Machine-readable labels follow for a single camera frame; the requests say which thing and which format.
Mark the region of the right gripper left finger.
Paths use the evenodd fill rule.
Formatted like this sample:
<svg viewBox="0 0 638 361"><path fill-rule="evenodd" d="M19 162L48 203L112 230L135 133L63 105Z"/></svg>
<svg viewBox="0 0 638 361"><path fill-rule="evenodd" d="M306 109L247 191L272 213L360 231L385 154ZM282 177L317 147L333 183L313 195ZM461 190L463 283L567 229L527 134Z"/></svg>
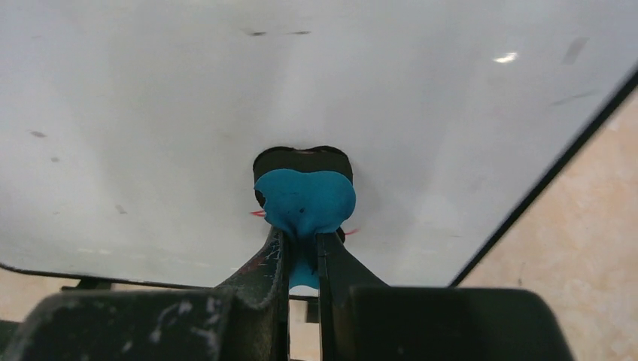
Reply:
<svg viewBox="0 0 638 361"><path fill-rule="evenodd" d="M48 296L1 348L3 360L287 360L287 239L212 288L68 290Z"/></svg>

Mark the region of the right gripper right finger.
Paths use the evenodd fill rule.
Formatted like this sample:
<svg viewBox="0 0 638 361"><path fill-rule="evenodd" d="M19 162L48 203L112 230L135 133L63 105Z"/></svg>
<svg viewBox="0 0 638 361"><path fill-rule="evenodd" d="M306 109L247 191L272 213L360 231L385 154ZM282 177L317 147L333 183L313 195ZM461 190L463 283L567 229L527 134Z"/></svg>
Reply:
<svg viewBox="0 0 638 361"><path fill-rule="evenodd" d="M547 304L527 290L392 287L319 234L324 360L571 360Z"/></svg>

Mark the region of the blue whiteboard eraser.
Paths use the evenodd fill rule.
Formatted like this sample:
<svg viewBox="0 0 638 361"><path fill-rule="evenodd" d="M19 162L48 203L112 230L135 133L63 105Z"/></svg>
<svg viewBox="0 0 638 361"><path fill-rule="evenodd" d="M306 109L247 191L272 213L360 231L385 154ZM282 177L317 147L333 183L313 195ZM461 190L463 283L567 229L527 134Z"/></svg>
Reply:
<svg viewBox="0 0 638 361"><path fill-rule="evenodd" d="M350 159L323 145L309 149L271 147L253 163L254 193L267 223L291 240L290 287L319 287L319 234L337 233L354 213L356 193Z"/></svg>

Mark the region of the white whiteboard with black frame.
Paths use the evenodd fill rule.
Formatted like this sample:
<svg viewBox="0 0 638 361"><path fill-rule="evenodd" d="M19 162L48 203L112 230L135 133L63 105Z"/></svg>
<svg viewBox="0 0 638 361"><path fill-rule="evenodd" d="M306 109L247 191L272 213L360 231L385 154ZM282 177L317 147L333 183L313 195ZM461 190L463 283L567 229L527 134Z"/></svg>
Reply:
<svg viewBox="0 0 638 361"><path fill-rule="evenodd" d="M329 145L347 248L447 285L636 61L635 1L3 1L1 261L213 286L257 155Z"/></svg>

